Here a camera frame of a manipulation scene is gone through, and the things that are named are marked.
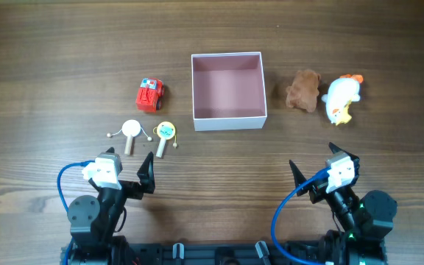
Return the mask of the red toy fire truck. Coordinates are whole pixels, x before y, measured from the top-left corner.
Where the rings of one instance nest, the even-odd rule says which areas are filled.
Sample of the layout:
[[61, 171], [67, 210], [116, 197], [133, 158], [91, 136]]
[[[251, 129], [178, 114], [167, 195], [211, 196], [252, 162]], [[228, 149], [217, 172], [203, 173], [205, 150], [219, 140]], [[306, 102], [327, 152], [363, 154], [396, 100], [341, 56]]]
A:
[[163, 82], [155, 78], [143, 78], [136, 98], [136, 107], [147, 113], [156, 113], [161, 109], [164, 95]]

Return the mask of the white pig rattle drum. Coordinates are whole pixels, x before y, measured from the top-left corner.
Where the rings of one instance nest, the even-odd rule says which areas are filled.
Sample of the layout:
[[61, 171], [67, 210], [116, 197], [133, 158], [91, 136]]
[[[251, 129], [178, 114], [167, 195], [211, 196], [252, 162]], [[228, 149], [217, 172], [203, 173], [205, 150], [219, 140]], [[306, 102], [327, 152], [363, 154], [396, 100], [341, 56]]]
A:
[[125, 155], [131, 155], [133, 153], [134, 138], [136, 136], [140, 135], [141, 133], [143, 133], [146, 136], [148, 142], [152, 142], [152, 137], [149, 136], [149, 135], [147, 135], [147, 133], [144, 130], [144, 128], [135, 119], [130, 119], [130, 120], [125, 121], [122, 124], [122, 127], [121, 127], [121, 129], [118, 132], [115, 132], [115, 133], [108, 132], [106, 134], [106, 136], [108, 138], [112, 138], [114, 135], [119, 135], [121, 133], [124, 136], [127, 137], [126, 144], [125, 144], [125, 149], [124, 149], [124, 154]]

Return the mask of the brown plush bear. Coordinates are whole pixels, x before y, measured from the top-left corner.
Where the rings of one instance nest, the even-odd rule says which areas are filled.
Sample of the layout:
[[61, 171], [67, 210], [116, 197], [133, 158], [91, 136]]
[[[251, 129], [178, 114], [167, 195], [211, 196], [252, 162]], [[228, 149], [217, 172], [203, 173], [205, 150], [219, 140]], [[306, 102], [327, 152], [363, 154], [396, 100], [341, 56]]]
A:
[[317, 107], [320, 80], [321, 75], [310, 69], [297, 71], [292, 84], [286, 88], [286, 106], [313, 113]]

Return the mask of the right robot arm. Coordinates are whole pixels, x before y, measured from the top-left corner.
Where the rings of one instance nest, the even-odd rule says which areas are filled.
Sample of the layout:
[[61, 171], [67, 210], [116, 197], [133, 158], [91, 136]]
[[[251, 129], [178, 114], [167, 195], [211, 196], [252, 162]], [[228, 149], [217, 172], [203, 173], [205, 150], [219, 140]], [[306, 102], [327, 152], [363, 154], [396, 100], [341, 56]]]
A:
[[359, 157], [333, 143], [328, 146], [333, 157], [325, 164], [330, 166], [338, 158], [349, 158], [355, 167], [355, 178], [333, 191], [326, 191], [327, 180], [315, 180], [300, 189], [297, 196], [309, 194], [314, 204], [325, 200], [340, 226], [318, 241], [288, 241], [284, 248], [299, 259], [320, 264], [387, 264], [384, 238], [394, 227], [398, 204], [379, 190], [358, 198], [352, 187], [359, 177]]

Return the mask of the white plush chicken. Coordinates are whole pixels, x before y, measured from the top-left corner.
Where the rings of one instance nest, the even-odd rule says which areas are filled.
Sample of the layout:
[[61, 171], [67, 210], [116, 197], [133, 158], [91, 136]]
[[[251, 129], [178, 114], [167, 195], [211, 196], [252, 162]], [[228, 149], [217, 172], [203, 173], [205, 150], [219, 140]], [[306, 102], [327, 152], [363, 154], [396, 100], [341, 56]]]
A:
[[353, 102], [359, 102], [360, 87], [364, 78], [360, 74], [346, 74], [334, 80], [322, 96], [327, 116], [332, 124], [346, 124], [352, 116], [348, 113]]

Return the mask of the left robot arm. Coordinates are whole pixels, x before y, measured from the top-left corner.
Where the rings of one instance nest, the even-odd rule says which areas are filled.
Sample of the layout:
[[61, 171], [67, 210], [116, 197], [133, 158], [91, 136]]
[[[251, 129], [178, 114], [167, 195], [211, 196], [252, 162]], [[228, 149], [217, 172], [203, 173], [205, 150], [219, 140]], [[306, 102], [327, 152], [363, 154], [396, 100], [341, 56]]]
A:
[[95, 160], [75, 163], [83, 178], [98, 192], [64, 205], [71, 223], [71, 240], [61, 253], [61, 264], [140, 264], [124, 236], [118, 236], [127, 218], [128, 199], [141, 200], [155, 190], [154, 155], [150, 152], [137, 171], [138, 182], [119, 179], [121, 158], [113, 147]]

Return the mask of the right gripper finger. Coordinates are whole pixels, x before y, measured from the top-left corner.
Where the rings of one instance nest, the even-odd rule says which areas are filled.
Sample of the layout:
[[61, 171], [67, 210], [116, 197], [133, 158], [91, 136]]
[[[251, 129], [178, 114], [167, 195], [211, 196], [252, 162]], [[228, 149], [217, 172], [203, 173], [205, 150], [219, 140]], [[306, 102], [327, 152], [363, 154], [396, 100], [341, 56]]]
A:
[[307, 181], [307, 179], [304, 177], [303, 173], [297, 168], [297, 166], [292, 160], [289, 161], [289, 165], [294, 176], [294, 184], [295, 188], [297, 189], [296, 195], [300, 197], [309, 192], [310, 188], [308, 186], [303, 188], [300, 187], [305, 181]]
[[343, 152], [346, 155], [349, 155], [349, 153], [345, 150], [343, 150], [342, 148], [338, 147], [337, 145], [335, 145], [334, 143], [330, 142], [328, 144], [329, 149], [332, 151], [333, 154], [336, 154], [338, 152]]

